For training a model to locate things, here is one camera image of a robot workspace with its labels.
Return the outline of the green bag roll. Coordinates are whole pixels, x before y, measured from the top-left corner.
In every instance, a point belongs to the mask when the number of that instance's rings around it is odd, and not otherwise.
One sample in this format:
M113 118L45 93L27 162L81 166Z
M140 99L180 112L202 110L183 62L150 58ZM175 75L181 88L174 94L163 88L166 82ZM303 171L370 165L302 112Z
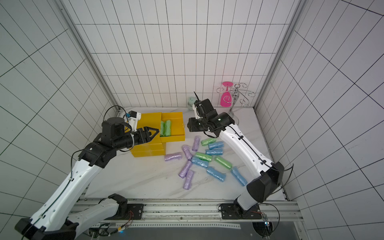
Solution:
M209 144L215 143L216 141L217 141L217 138L207 138L207 139L201 140L201 145L207 146Z
M207 162L211 162L212 159L213 159L213 156L211 155L207 155L207 154L203 154L203 153L200 153L200 152L196 152L195 153L195 157L202 160L202 161L207 161Z
M219 164L221 164L222 166L224 166L225 168L227 169L231 169L232 168L232 163L227 161L226 159L224 159L223 157L221 156L215 156L215 161Z
M164 136L164 132L165 132L165 122L161 121L160 137Z
M164 137L170 137L171 136L171 134L172 134L171 128L172 128L172 121L166 120L164 122Z

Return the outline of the green bag roll top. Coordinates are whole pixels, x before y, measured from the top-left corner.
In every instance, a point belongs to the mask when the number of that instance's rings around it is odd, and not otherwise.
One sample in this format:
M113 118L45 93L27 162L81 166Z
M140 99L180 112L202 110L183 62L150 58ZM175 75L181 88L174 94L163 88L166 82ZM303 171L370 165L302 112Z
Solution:
M207 138L207 139L201 140L201 145L207 146L209 144L215 143L216 141L217 141L217 138Z

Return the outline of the yellow top drawer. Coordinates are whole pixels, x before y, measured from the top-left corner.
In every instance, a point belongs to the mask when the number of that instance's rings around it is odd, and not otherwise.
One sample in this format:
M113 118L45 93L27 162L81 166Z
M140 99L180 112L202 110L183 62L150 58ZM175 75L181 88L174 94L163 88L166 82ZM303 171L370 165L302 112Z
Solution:
M160 137L162 143L183 142L186 139L184 116L182 112L162 113L161 120L171 122L170 136Z

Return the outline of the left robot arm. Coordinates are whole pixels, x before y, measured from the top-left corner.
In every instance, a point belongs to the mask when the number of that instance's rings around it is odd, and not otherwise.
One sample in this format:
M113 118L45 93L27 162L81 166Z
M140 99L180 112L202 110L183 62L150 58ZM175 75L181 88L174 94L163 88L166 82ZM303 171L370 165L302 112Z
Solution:
M127 120L109 118L102 123L102 132L79 151L79 160L47 202L30 218L20 219L15 230L28 240L74 240L86 229L113 217L127 201L114 195L79 214L70 215L85 188L122 149L151 142L160 132L152 127L138 128L141 115L131 113Z

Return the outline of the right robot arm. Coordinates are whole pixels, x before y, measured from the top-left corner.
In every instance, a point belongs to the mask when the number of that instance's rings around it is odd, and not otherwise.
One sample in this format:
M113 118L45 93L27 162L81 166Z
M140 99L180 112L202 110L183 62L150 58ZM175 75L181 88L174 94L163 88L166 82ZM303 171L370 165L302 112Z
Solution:
M196 100L193 104L195 117L187 127L190 132L212 133L210 138L220 138L240 157L254 179L246 190L234 200L238 216L263 203L282 186L285 168L265 157L242 133L235 120L227 113L218 114L208 99Z

